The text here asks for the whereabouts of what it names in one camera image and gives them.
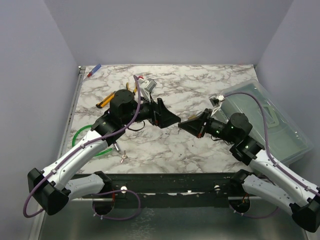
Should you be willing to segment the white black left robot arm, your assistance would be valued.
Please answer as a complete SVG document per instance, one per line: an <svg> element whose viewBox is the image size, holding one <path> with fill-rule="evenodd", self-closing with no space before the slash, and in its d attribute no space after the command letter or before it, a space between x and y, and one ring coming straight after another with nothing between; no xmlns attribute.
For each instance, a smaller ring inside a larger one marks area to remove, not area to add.
<svg viewBox="0 0 320 240"><path fill-rule="evenodd" d="M34 198L42 210L52 216L73 198L91 194L107 197L111 185L104 174L94 173L77 181L71 179L95 155L114 144L132 123L145 120L163 129L181 119L166 108L161 98L135 100L127 89L116 91L109 109L71 150L44 169L33 168L27 174L27 199Z"/></svg>

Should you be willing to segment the brass padlock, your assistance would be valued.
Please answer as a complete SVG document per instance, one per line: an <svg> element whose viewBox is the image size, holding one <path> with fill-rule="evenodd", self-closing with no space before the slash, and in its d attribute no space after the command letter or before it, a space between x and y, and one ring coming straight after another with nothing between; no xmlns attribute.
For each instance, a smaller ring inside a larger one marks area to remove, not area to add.
<svg viewBox="0 0 320 240"><path fill-rule="evenodd" d="M194 118L196 118L196 115L190 116L190 117L188 118L188 120L191 120L191 119L194 119Z"/></svg>

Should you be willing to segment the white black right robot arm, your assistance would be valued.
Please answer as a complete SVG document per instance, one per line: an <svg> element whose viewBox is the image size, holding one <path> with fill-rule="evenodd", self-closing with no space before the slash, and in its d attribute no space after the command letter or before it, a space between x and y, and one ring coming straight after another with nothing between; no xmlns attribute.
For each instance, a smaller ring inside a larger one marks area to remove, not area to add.
<svg viewBox="0 0 320 240"><path fill-rule="evenodd" d="M239 162L256 170L271 180L264 183L253 173L240 170L230 183L230 191L260 197L287 212L304 230L314 233L320 227L320 188L302 178L272 156L266 146L249 133L253 126L243 113L234 113L227 123L211 117L211 109L180 122L178 127L202 138L205 134L232 144L230 152Z"/></svg>

